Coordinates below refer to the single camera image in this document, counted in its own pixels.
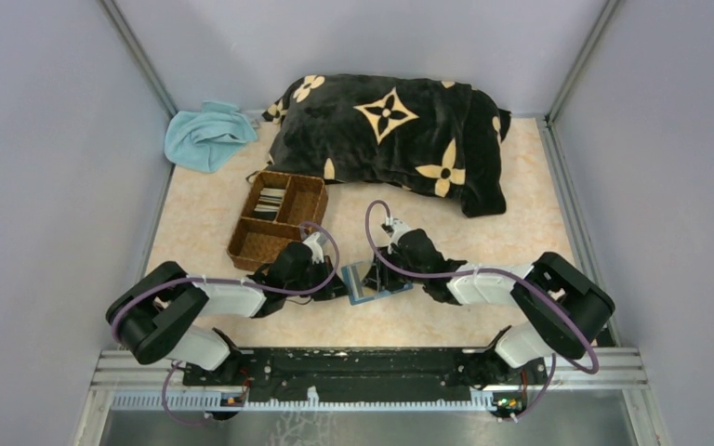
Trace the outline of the woven brown divided basket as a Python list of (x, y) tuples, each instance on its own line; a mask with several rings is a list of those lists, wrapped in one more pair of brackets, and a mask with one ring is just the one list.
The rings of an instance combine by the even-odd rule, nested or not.
[[(263, 188), (285, 189), (277, 213), (254, 211)], [(305, 221), (323, 222), (328, 203), (324, 181), (319, 177), (263, 170), (253, 176), (250, 190), (227, 247), (232, 264), (254, 271), (270, 264), (291, 242), (300, 242), (313, 232)]]

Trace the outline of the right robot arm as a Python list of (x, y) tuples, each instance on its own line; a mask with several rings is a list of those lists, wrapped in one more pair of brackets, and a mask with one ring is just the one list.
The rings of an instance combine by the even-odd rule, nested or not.
[(557, 354), (595, 374), (600, 365), (592, 346), (615, 312), (615, 302), (600, 286), (554, 252), (506, 268), (447, 259), (423, 229), (399, 220), (385, 223), (387, 246), (376, 247), (377, 263), (392, 278), (418, 283), (435, 301), (455, 306), (478, 304), (518, 308), (522, 324), (501, 334), (486, 358), (486, 370), (498, 383), (511, 382), (529, 361)]

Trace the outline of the gold striped credit card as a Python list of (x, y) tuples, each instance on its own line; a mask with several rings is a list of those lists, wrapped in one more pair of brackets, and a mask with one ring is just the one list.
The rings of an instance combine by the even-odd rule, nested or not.
[(363, 278), (367, 272), (364, 262), (352, 263), (341, 269), (342, 279), (348, 288), (348, 296), (353, 306), (359, 305), (365, 298)]

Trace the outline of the teal leather card holder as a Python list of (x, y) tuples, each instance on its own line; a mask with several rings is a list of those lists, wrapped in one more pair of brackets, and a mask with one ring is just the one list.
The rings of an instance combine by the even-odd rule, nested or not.
[(353, 306), (397, 295), (413, 289), (413, 284), (402, 281), (394, 272), (376, 261), (361, 261), (341, 268), (342, 280)]

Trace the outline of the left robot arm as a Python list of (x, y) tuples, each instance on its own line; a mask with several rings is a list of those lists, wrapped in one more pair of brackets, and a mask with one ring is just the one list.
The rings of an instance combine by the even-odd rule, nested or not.
[(238, 347), (216, 329), (196, 326), (207, 315), (263, 318), (284, 307), (289, 297), (315, 302), (347, 294), (337, 262), (315, 242), (291, 242), (270, 264), (242, 279), (193, 276), (166, 261), (117, 298), (105, 318), (112, 335), (135, 360), (161, 359), (198, 366), (221, 385), (242, 371)]

